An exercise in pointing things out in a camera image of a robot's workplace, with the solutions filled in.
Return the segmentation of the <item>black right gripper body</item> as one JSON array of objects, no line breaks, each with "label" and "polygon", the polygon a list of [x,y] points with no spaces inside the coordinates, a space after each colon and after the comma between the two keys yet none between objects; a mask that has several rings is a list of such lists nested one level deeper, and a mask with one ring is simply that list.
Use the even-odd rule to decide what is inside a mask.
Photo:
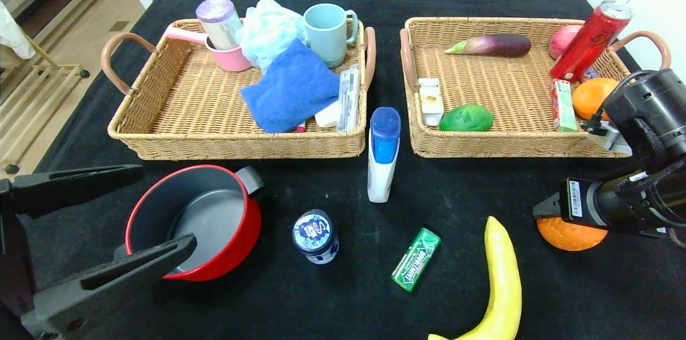
[{"label": "black right gripper body", "polygon": [[561,183],[561,218],[568,223],[610,231],[635,228],[630,203],[615,191],[615,181],[569,177]]}]

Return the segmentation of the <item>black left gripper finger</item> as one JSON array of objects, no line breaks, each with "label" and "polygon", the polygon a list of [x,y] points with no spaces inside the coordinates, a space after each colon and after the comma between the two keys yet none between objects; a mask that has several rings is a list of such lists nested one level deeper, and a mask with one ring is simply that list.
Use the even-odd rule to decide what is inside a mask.
[{"label": "black left gripper finger", "polygon": [[20,316],[35,339],[86,339],[130,299],[187,260],[193,233],[80,272],[35,294],[34,308]]},{"label": "black left gripper finger", "polygon": [[133,184],[144,176],[134,164],[39,172],[8,180],[8,213],[48,215]]}]

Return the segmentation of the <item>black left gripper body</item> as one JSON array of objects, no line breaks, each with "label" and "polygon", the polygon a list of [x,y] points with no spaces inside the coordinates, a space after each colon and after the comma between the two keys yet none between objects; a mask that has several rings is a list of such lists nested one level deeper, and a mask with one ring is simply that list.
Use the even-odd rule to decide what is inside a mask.
[{"label": "black left gripper body", "polygon": [[10,180],[2,179],[1,294],[3,306],[19,318],[34,309],[36,281],[27,233],[11,190]]}]

